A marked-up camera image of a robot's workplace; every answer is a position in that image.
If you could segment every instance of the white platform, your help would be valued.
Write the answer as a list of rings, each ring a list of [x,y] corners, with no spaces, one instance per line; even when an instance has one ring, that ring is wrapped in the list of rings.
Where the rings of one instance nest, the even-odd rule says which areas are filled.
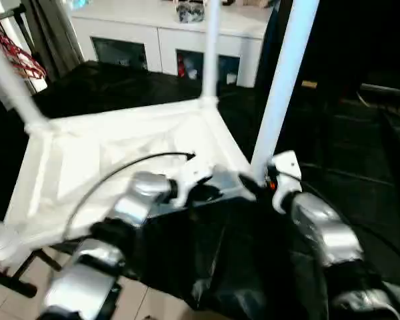
[[[5,224],[28,247],[61,242],[66,221],[86,191],[106,173],[142,156],[182,151],[230,170],[249,163],[215,108],[215,98],[52,120],[53,131],[30,135]],[[71,237],[88,232],[124,192],[133,172],[168,176],[185,157],[162,157],[116,175],[96,192],[74,220]]]

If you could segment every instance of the curtain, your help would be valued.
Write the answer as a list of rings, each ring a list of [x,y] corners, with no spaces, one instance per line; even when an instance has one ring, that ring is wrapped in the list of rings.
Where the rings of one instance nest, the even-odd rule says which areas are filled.
[[[61,0],[21,0],[31,37],[51,82],[62,78],[83,57]]]

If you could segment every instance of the white metal pole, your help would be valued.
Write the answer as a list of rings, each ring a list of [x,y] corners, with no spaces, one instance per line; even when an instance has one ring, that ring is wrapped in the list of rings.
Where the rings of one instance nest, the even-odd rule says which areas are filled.
[[[202,97],[216,97],[216,82],[218,72],[217,44],[219,34],[220,0],[210,0],[207,19],[207,39],[205,64],[203,68]]]
[[[18,78],[0,51],[0,88],[26,125],[46,125],[21,78]]]
[[[319,0],[293,0],[251,162],[258,183],[265,181],[267,160],[274,154],[318,6]]]

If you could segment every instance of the object on countertop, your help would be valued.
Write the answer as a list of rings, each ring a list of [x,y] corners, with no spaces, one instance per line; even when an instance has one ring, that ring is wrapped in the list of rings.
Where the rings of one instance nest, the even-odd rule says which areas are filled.
[[[176,12],[178,12],[179,22],[191,23],[201,22],[205,18],[206,0],[203,1],[184,1],[176,0]]]

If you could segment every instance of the glass cabinet door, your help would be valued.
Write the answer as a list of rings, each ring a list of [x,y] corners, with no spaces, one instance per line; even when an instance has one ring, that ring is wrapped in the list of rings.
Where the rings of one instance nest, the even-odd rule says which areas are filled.
[[[148,70],[143,43],[91,37],[98,61]]]

